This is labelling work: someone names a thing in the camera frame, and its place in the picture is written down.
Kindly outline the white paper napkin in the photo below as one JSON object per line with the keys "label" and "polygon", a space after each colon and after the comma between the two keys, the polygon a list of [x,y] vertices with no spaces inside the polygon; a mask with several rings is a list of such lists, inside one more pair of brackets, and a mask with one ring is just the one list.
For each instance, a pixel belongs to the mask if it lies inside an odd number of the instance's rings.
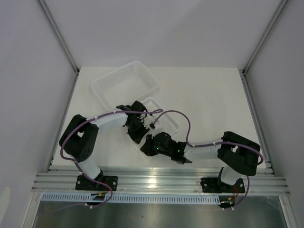
{"label": "white paper napkin", "polygon": [[146,137],[143,137],[141,139],[141,142],[139,144],[135,143],[131,138],[129,139],[129,142],[131,144],[131,146],[133,147],[133,149],[135,150],[135,152],[139,155],[139,157],[141,158],[141,160],[143,162],[148,162],[150,161],[151,157],[147,156],[144,152],[142,152],[140,149],[141,147],[144,145],[146,141]]}

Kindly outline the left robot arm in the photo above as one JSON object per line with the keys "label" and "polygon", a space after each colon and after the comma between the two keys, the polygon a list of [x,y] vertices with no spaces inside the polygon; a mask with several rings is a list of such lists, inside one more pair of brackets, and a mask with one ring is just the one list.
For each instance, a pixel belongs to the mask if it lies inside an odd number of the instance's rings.
{"label": "left robot arm", "polygon": [[96,117],[85,118],[75,115],[59,140],[60,155],[63,159],[76,164],[86,184],[93,190],[103,185],[103,172],[96,165],[92,153],[97,136],[114,127],[126,127],[133,142],[139,144],[149,131],[144,125],[149,115],[147,108],[135,101],[132,105],[120,105],[112,112]]}

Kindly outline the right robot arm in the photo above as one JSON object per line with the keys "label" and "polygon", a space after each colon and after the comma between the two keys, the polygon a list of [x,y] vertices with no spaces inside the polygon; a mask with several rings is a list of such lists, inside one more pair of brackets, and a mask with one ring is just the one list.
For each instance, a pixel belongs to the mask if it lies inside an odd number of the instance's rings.
{"label": "right robot arm", "polygon": [[203,192],[228,193],[237,189],[242,176],[255,176],[258,165],[263,161],[260,146],[234,132],[224,132],[219,141],[194,145],[177,142],[165,132],[146,136],[141,152],[149,157],[164,155],[177,164],[201,160],[219,159],[225,163],[218,177],[202,178]]}

